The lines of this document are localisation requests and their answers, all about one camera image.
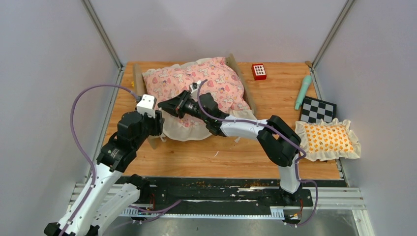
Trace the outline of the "wooden striped pet bed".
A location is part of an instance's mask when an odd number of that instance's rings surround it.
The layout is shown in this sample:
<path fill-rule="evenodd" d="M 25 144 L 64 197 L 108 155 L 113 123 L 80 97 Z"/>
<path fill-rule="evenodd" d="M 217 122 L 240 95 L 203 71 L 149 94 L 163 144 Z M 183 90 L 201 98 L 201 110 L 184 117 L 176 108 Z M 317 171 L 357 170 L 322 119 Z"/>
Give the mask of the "wooden striped pet bed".
<path fill-rule="evenodd" d="M 135 65 L 133 77 L 136 93 L 139 96 L 152 95 L 157 102 L 169 100 L 189 90 L 192 82 L 207 80 L 200 95 L 211 93 L 220 109 L 227 114 L 237 118 L 256 119 L 255 103 L 233 55 L 151 68 L 145 72 Z M 199 141 L 212 135 L 202 120 L 190 115 L 178 118 L 162 111 L 162 116 L 165 119 L 163 131 L 157 136 L 161 139 L 167 137 L 181 142 Z"/>

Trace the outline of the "orange duck print pillow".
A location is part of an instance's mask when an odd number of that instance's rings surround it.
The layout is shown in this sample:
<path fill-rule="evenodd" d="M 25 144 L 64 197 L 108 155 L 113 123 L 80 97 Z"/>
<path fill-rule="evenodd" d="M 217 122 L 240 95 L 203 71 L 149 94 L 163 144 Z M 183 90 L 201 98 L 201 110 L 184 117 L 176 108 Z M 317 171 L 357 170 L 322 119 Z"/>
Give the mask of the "orange duck print pillow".
<path fill-rule="evenodd" d="M 295 132 L 301 138 L 300 147 L 310 161 L 330 161 L 339 158 L 359 159 L 361 145 L 358 137 L 350 129 L 351 121 L 337 118 L 330 123 L 297 121 Z"/>

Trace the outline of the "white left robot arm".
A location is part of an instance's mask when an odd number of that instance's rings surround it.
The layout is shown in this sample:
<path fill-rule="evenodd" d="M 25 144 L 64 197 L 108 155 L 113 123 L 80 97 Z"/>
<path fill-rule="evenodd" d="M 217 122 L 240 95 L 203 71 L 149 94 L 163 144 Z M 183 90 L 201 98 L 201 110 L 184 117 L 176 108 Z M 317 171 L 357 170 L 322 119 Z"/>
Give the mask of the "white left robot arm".
<path fill-rule="evenodd" d="M 134 198 L 139 203 L 150 199 L 149 183 L 133 175 L 124 188 L 128 192 L 114 197 L 104 206 L 102 202 L 113 184 L 136 158 L 137 150 L 148 138 L 162 133 L 164 118 L 156 110 L 147 113 L 127 112 L 118 122 L 117 131 L 108 139 L 94 164 L 95 174 L 90 177 L 70 211 L 58 222 L 48 223 L 47 236 L 101 236 L 112 221 Z"/>

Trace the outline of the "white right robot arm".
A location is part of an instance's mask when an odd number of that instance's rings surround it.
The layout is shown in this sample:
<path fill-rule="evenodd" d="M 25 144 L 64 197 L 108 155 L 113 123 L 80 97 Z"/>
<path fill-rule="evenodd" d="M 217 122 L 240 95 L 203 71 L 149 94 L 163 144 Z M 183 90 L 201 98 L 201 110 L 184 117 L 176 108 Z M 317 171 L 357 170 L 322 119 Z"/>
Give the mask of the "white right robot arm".
<path fill-rule="evenodd" d="M 183 118 L 188 114 L 202 120 L 212 135 L 258 141 L 270 161 L 278 166 L 283 203 L 291 206 L 300 200 L 296 162 L 301 152 L 301 140 L 280 117 L 271 116 L 263 120 L 237 118 L 221 111 L 210 93 L 194 100 L 188 91 L 158 103 L 158 107 L 174 117 Z"/>

